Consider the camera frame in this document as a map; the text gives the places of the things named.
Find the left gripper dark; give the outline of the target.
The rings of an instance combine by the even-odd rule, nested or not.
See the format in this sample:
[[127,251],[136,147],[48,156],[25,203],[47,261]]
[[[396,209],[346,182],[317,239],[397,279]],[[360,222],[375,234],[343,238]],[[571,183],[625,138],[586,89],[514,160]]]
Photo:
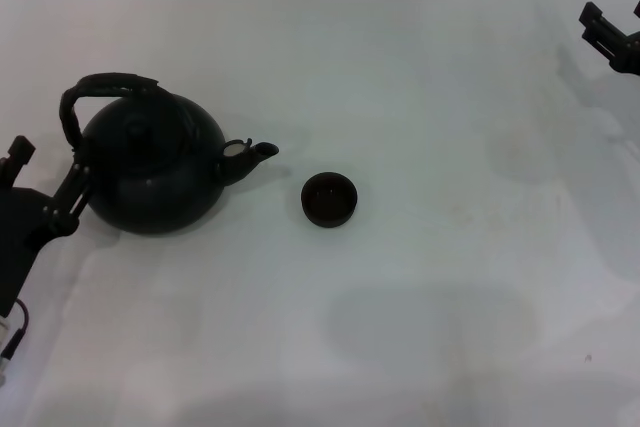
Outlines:
[[22,135],[1,158],[1,316],[7,317],[43,243],[32,239],[44,227],[47,237],[67,237],[78,228],[92,194],[91,168],[76,162],[50,197],[29,188],[12,188],[35,152]]

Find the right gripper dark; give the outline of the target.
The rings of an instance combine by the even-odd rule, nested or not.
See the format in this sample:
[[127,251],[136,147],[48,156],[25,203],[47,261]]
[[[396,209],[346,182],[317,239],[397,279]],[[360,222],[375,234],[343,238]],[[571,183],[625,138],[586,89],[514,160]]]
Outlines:
[[[634,14],[640,17],[640,2]],[[618,73],[639,72],[639,32],[624,34],[593,3],[587,2],[579,22],[584,27],[582,39],[610,59],[610,67]]]

